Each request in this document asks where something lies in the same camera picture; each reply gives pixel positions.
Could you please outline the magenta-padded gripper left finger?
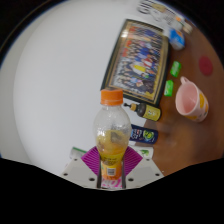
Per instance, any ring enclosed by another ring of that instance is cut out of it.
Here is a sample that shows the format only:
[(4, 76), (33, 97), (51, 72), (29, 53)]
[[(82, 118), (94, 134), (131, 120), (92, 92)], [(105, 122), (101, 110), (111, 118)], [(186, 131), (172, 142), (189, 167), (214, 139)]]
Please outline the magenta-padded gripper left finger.
[(89, 151), (73, 147), (70, 158), (62, 178), (84, 188), (97, 189), (101, 186), (100, 156), (96, 147)]

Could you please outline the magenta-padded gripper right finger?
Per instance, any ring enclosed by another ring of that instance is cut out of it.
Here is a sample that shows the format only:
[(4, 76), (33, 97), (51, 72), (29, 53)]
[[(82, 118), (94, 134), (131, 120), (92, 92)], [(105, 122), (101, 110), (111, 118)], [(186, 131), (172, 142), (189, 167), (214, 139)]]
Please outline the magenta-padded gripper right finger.
[(153, 153), (152, 147), (127, 148), (123, 157), (123, 189), (140, 188), (164, 177), (152, 160)]

